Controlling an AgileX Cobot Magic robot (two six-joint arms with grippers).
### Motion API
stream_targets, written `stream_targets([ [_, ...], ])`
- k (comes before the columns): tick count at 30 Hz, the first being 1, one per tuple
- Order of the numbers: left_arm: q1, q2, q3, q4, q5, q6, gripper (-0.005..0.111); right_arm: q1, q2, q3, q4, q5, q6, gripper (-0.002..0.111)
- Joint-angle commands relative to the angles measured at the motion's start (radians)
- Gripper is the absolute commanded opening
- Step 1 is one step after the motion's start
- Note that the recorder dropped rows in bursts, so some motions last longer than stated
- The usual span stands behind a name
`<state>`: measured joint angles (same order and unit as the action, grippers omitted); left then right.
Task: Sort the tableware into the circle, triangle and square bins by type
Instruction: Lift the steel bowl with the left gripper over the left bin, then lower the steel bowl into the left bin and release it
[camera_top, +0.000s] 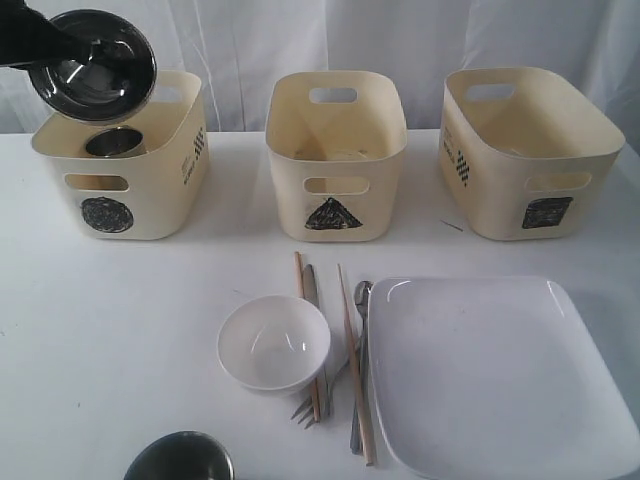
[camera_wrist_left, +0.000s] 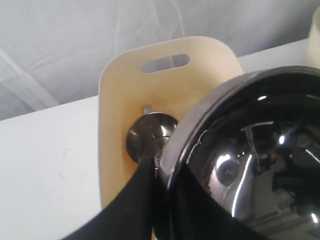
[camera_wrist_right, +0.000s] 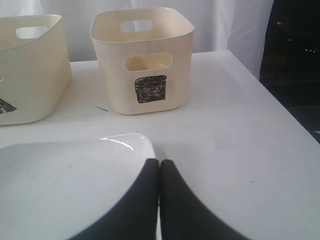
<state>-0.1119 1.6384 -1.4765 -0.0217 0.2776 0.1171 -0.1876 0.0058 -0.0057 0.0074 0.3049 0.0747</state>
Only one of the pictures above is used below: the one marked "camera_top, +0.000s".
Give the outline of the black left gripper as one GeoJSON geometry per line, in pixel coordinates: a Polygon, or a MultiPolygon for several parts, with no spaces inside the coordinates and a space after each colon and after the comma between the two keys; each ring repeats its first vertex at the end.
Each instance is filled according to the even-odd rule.
{"type": "Polygon", "coordinates": [[[61,30],[24,1],[1,2],[2,67],[28,68],[63,60],[88,63],[104,56],[101,40],[86,40],[61,30]]]}

